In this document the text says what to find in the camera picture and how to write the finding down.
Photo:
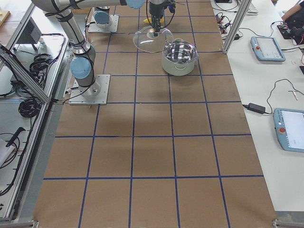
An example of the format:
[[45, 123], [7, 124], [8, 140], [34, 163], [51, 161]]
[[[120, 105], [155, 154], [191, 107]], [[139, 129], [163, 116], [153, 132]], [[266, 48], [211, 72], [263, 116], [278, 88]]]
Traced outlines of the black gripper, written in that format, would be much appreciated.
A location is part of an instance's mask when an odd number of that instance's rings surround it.
[[152, 15], [153, 33], [156, 33], [156, 37], [158, 37], [161, 28], [160, 19], [158, 17], [162, 17], [164, 15], [164, 10], [167, 8], [169, 9], [170, 13], [174, 14], [176, 2], [174, 0], [149, 1], [149, 13]]

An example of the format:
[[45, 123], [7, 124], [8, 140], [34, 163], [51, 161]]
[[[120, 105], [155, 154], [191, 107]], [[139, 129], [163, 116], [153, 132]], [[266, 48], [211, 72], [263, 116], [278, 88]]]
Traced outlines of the person forearm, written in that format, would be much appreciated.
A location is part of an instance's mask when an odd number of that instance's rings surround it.
[[288, 18], [299, 12], [304, 7], [304, 2], [294, 5], [291, 9], [286, 11], [282, 16], [282, 21], [285, 22]]

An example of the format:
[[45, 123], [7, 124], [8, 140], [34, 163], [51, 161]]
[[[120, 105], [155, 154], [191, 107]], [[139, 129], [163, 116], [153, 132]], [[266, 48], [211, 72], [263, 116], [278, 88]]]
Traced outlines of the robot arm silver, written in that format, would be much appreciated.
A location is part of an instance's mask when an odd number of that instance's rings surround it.
[[175, 15], [176, 2], [174, 0], [33, 0], [32, 3], [45, 12], [45, 16], [55, 16], [65, 31], [76, 57], [87, 58], [90, 65], [94, 65], [95, 50], [81, 33], [79, 25], [74, 20], [72, 9], [97, 8], [97, 13], [102, 18], [110, 19], [110, 15], [104, 8], [110, 6], [128, 6], [132, 9], [140, 9], [146, 5], [148, 26], [137, 31], [133, 37], [133, 43], [137, 49], [147, 53], [162, 52], [165, 44], [173, 41], [172, 33], [161, 25], [164, 11], [169, 9]]
[[111, 26], [110, 6], [94, 7], [93, 18], [99, 28], [105, 29]]

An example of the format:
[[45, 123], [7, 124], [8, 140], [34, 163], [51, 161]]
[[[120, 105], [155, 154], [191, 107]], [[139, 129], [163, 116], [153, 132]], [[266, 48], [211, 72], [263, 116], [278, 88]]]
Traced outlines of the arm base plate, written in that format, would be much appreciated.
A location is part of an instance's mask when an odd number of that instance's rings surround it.
[[95, 83], [89, 88], [78, 85], [74, 80], [73, 87], [77, 89], [71, 91], [70, 105], [106, 105], [110, 85], [111, 75], [95, 75]]
[[116, 33], [119, 15], [105, 15], [92, 17], [89, 24], [89, 33]]

